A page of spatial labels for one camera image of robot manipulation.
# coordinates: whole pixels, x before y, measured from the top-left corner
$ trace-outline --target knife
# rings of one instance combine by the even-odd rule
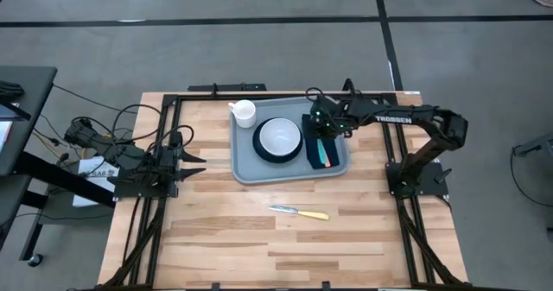
[[[299,215],[302,215],[304,217],[318,218],[318,219],[325,220],[325,221],[328,221],[330,219],[328,214],[326,214],[325,212],[308,212],[308,211],[303,211],[303,210],[297,210],[295,208],[287,207],[287,206],[269,206],[269,209],[274,210],[274,211],[278,211],[278,212],[287,212],[287,213],[292,213],[292,214],[299,214]]]

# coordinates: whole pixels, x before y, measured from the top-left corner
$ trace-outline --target concrete floor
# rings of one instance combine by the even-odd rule
[[[389,16],[541,15],[531,0],[385,0]],[[175,19],[234,16],[375,16],[375,0],[3,0],[0,22]],[[523,198],[509,172],[511,147],[551,132],[553,22],[393,23],[405,90],[469,121],[465,148],[441,158],[470,281],[550,290],[553,211]],[[189,85],[264,82],[271,90],[390,90],[378,23],[140,28],[3,28],[0,64],[57,66],[56,84],[106,104],[137,103],[141,92]],[[113,111],[54,90],[43,112],[63,131],[87,114]],[[132,127],[133,116],[122,127]],[[37,128],[51,134],[40,120]],[[34,139],[27,150],[54,161]],[[521,186],[553,203],[542,154],[515,161]],[[36,189],[44,186],[36,184]],[[30,212],[22,208],[21,212]],[[0,253],[0,290],[90,288],[97,280],[110,220],[45,226],[31,269],[17,258],[32,218],[18,219]]]

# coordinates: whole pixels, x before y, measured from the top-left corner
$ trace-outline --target white mug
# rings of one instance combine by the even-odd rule
[[[250,128],[256,123],[256,105],[250,100],[240,100],[236,104],[229,103],[228,109],[234,114],[238,126]]]

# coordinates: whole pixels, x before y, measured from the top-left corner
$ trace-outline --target black plate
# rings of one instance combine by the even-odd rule
[[[268,162],[284,163],[286,161],[293,160],[298,154],[300,154],[300,151],[302,150],[302,146],[303,146],[302,131],[300,130],[300,143],[290,154],[284,155],[284,156],[274,156],[273,154],[269,153],[263,147],[263,145],[261,145],[261,139],[259,138],[259,135],[261,134],[261,129],[271,119],[274,119],[274,118],[267,119],[266,121],[260,123],[259,126],[256,128],[255,132],[253,133],[253,148],[256,150],[256,153],[259,155],[259,157],[263,158]]]

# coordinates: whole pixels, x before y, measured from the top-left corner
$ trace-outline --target wooden table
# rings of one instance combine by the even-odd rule
[[[147,92],[141,103],[161,108],[162,96]],[[422,103],[418,92],[398,92],[397,100]],[[182,107],[180,123],[195,130],[187,152],[206,159],[207,171],[186,179],[179,197],[167,203],[154,288],[210,288],[212,282],[221,282],[222,288],[320,288],[323,281],[344,288],[410,285],[395,202],[385,177],[387,156],[380,124],[360,128],[347,140],[352,166],[342,176],[245,186],[232,177],[226,104],[186,101]],[[151,132],[157,122],[155,113],[141,108],[134,136]],[[401,156],[394,130],[396,156]],[[186,141],[189,134],[183,132]],[[428,140],[415,126],[406,126],[404,133],[409,151]],[[154,137],[137,145],[145,149],[153,141]],[[433,196],[420,197],[420,202],[430,246],[465,281],[448,207]],[[121,265],[134,203],[124,199],[117,204],[99,283]],[[320,221],[274,212],[269,205],[324,211],[331,218]],[[413,245],[419,279],[424,282],[420,252]],[[144,281],[148,256],[143,253],[139,282]]]

